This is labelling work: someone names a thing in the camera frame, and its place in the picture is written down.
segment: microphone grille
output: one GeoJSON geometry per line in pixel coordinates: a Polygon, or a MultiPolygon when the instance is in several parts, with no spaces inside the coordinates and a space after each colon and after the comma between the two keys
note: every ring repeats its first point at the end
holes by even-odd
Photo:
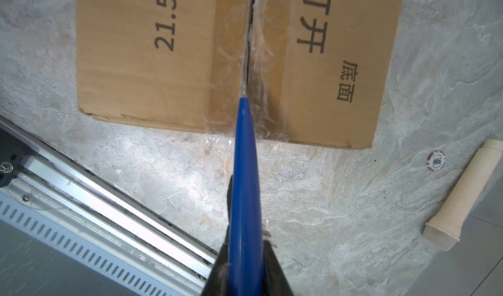
{"type": "Polygon", "coordinates": [[[429,225],[426,225],[424,227],[423,237],[432,245],[443,251],[451,249],[452,247],[454,247],[456,242],[458,242],[456,238],[451,237],[443,231],[429,225]]]}

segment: cardboard box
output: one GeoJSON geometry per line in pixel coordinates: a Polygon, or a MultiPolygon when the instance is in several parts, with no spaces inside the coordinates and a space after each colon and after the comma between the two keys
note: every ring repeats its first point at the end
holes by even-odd
{"type": "MultiPolygon", "coordinates": [[[[230,133],[249,1],[77,0],[80,110],[230,133]]],[[[400,8],[401,0],[255,0],[248,98],[258,136],[372,147],[400,8]]]]}

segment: marble surface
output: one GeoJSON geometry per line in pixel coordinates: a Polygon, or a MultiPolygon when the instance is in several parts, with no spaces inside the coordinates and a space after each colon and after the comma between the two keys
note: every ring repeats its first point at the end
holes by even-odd
{"type": "MultiPolygon", "coordinates": [[[[80,114],[74,11],[0,0],[0,114],[218,249],[232,138],[80,114]]],[[[374,148],[258,142],[262,215],[296,295],[403,295],[438,252],[424,222],[503,139],[502,19],[503,0],[403,0],[374,148]],[[431,172],[436,149],[447,163],[431,172]]]]}

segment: white and red poker chip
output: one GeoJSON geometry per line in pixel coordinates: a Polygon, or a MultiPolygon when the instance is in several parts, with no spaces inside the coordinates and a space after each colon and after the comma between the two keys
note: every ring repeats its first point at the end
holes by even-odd
{"type": "Polygon", "coordinates": [[[441,150],[433,151],[426,161],[428,169],[431,171],[438,171],[445,164],[445,154],[441,150]]]}

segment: printed number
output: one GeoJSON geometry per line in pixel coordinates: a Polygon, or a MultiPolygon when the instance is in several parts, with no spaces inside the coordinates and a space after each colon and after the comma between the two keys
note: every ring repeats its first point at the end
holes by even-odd
{"type": "MultiPolygon", "coordinates": [[[[177,8],[177,0],[171,0],[173,1],[173,7],[171,8],[171,10],[175,10],[177,8]]],[[[161,6],[161,7],[167,7],[167,3],[166,3],[166,0],[162,0],[162,2],[160,0],[157,0],[157,5],[158,6],[161,6]]]]}
{"type": "Polygon", "coordinates": [[[154,39],[154,45],[157,49],[159,49],[159,41],[162,41],[166,44],[166,46],[171,50],[173,51],[174,49],[174,38],[171,39],[171,44],[169,42],[167,42],[167,40],[165,40],[164,38],[162,37],[156,37],[154,39]]]}
{"type": "Polygon", "coordinates": [[[157,31],[159,31],[159,29],[161,28],[171,29],[171,35],[174,35],[174,23],[171,23],[171,26],[161,23],[155,23],[155,29],[157,29],[157,31]]]}

